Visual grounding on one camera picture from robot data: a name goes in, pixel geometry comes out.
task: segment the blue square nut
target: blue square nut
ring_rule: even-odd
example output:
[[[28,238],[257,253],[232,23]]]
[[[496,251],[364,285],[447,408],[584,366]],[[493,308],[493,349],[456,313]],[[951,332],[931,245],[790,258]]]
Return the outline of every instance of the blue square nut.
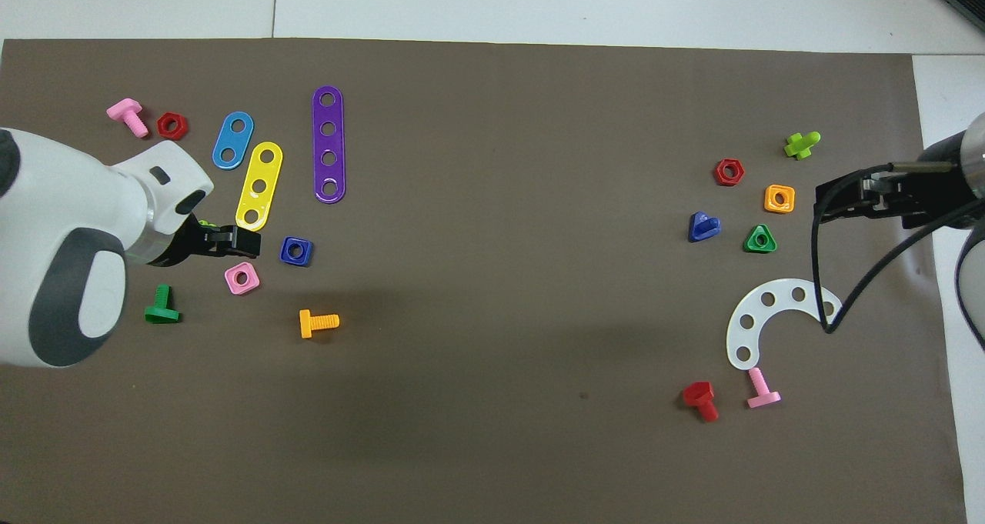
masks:
[[[311,242],[300,237],[286,236],[281,246],[281,260],[289,265],[305,267],[311,260]]]

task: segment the hole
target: hole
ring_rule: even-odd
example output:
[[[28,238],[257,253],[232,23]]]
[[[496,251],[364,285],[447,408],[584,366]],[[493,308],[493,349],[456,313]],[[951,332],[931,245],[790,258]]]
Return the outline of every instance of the hole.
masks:
[[[191,192],[188,197],[183,198],[181,202],[175,205],[175,212],[179,215],[188,215],[191,209],[195,208],[205,198],[205,192],[197,189]]]
[[[172,177],[170,177],[161,166],[152,167],[152,169],[148,170],[148,172],[150,172],[161,185],[164,185],[172,180]]]

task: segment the yellow plastic strip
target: yellow plastic strip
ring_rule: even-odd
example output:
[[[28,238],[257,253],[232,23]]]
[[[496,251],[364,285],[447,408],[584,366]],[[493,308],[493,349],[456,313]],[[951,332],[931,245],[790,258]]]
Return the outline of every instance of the yellow plastic strip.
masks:
[[[253,148],[246,169],[243,191],[239,194],[236,225],[257,232],[267,223],[270,205],[274,202],[277,176],[281,173],[284,152],[274,142],[262,142]]]

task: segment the blue plastic strip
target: blue plastic strip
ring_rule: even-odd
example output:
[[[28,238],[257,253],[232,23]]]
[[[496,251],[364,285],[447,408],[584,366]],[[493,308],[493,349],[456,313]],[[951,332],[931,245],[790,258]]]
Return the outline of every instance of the blue plastic strip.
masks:
[[[243,129],[234,132],[232,124],[242,122]],[[253,137],[253,118],[242,111],[229,113],[222,121],[219,129],[219,137],[215,140],[212,148],[212,162],[222,170],[233,170],[242,164],[243,157],[246,157],[246,148],[249,147],[249,140]],[[222,152],[226,149],[232,150],[232,160],[222,160]]]

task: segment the pink bolt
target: pink bolt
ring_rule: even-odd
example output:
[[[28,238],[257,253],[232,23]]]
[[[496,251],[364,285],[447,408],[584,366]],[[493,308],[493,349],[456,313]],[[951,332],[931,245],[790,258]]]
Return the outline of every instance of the pink bolt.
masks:
[[[763,379],[763,373],[759,367],[754,366],[749,369],[749,377],[753,380],[753,387],[756,388],[756,397],[746,400],[750,409],[763,407],[763,405],[769,405],[771,402],[780,400],[780,394],[770,391],[770,387],[766,386],[766,380]]]
[[[127,128],[130,128],[130,131],[133,132],[133,135],[143,138],[148,134],[148,130],[147,125],[144,125],[140,121],[140,117],[137,116],[137,113],[141,110],[144,110],[144,107],[140,106],[140,103],[127,97],[106,109],[106,116],[113,118],[117,122],[126,124]]]

